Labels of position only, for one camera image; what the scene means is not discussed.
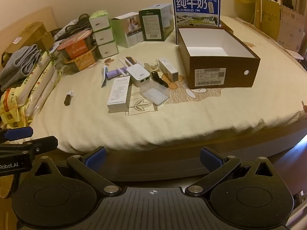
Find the green lid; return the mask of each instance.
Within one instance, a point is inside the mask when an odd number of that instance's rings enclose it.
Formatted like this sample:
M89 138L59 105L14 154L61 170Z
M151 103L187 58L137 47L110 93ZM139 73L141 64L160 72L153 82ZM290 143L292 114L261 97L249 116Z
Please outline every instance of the green lid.
M105 11L105 10L99 10L99 11L96 11L95 13L93 13L90 17L90 19L92 18L97 18L97 17L101 17L101 16L107 16L108 15L108 12Z

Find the bed sheet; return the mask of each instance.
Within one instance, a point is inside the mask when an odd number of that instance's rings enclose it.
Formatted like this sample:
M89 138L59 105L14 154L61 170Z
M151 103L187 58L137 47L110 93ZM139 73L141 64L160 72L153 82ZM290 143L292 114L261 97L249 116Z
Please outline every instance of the bed sheet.
M62 77L30 125L32 138L54 135L58 148L69 153L89 152L99 146L140 151L197 146L304 119L306 71L284 49L248 25L225 16L222 20L261 58L253 87L187 90L173 32L165 42L119 47L108 66L109 70L122 67L118 59L124 56L147 63L168 59L179 71L180 81L170 85L170 98L162 105L150 103L133 86L129 111L109 113L106 104L113 80L101 88L104 61L99 61ZM74 97L64 106L69 90Z

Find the curtain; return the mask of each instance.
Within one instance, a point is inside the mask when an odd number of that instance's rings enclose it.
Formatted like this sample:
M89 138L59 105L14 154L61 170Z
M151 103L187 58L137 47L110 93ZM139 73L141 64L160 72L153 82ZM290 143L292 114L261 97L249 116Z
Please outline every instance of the curtain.
M300 46L300 55L304 56L307 60L307 0L292 0L294 11L300 13L305 18L305 36Z

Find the metal screw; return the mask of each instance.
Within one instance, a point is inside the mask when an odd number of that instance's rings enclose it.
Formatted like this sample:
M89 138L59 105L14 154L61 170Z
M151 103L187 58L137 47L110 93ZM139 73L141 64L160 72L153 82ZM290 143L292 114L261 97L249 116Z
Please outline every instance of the metal screw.
M108 185L104 187L104 191L107 193L116 193L117 191L119 191L119 188L118 186Z
M188 191L190 191L191 193L200 193L201 191L203 191L203 188L198 185L193 185L188 187Z

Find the folded towel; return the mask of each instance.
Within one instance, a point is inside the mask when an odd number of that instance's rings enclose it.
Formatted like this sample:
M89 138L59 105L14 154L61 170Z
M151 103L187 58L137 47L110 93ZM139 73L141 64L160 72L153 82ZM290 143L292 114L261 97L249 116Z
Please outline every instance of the folded towel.
M5 91L18 80L27 77L34 65L39 61L41 50L37 45L25 46L12 54L0 73L1 91Z

